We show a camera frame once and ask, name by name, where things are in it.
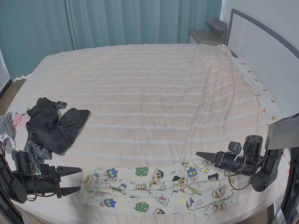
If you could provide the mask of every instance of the striped bed sheet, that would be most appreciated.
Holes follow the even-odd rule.
[[[197,151],[226,151],[230,141],[244,143],[251,134],[267,136],[260,104],[240,71],[218,47],[206,44],[120,45],[50,55],[8,111],[32,108],[39,97],[67,102],[60,116],[72,107],[91,111],[65,155],[46,160],[54,166],[170,166],[196,160]],[[17,127],[17,149],[26,138],[25,127]],[[233,195],[232,207],[203,216],[200,223],[234,223],[267,208],[284,193],[287,165],[282,159],[280,178],[266,191],[248,186]],[[82,175],[63,177],[61,187],[79,186]],[[247,181],[235,177],[236,187]],[[17,205],[53,224],[199,222],[192,213],[114,213],[82,206],[74,196]]]

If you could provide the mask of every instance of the nightstand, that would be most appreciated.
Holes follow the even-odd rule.
[[[215,45],[224,43],[226,23],[213,17],[213,21],[206,21],[211,26],[211,31],[190,30],[189,44],[204,43]]]

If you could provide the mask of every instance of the pink cloth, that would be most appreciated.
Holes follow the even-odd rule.
[[[30,117],[28,114],[16,114],[16,117],[13,120],[13,130],[15,130],[18,125],[25,125],[29,120]]]

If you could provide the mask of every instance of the curtain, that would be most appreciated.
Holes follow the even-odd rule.
[[[188,43],[222,0],[0,0],[0,49],[12,79],[63,51]]]

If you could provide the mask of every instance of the wooden floor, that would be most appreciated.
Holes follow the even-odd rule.
[[[20,79],[14,81],[8,90],[5,92],[3,97],[0,99],[0,115],[6,114],[6,111],[8,107],[10,106],[11,102],[13,101],[13,98],[16,96],[17,92],[19,89],[22,87],[26,79]],[[41,218],[38,218],[31,213],[25,212],[25,215],[33,224],[51,224]],[[8,224],[6,220],[0,215],[0,223],[1,224]],[[246,219],[242,222],[239,222],[238,224],[262,224],[262,223],[267,223],[267,210],[262,211],[261,213]]]

